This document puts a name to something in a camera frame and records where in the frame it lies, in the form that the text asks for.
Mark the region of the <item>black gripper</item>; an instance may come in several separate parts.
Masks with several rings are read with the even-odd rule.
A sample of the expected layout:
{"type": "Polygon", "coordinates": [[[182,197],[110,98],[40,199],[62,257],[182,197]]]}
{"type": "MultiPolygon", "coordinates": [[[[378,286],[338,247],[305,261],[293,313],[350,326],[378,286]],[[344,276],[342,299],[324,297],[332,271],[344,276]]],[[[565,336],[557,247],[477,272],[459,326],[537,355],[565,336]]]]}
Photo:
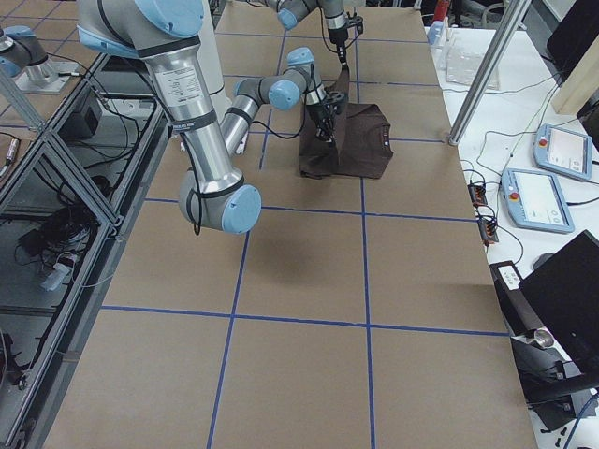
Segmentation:
{"type": "Polygon", "coordinates": [[[334,135],[334,127],[338,115],[331,114],[328,111],[325,102],[326,100],[322,103],[309,105],[308,113],[315,125],[316,137],[320,138],[321,141],[327,143],[329,146],[335,146],[336,137],[334,135]]]}
{"type": "Polygon", "coordinates": [[[329,40],[335,46],[342,69],[348,69],[346,43],[349,38],[347,27],[329,28],[329,40]]]}

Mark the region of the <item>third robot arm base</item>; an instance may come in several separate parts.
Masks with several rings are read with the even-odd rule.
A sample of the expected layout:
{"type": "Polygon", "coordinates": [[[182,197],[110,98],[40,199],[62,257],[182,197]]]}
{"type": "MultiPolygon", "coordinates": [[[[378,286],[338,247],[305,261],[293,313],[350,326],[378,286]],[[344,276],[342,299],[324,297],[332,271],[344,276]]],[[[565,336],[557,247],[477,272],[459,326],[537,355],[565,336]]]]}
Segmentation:
{"type": "Polygon", "coordinates": [[[55,63],[28,26],[1,29],[1,69],[24,93],[59,94],[77,67],[55,63]]]}

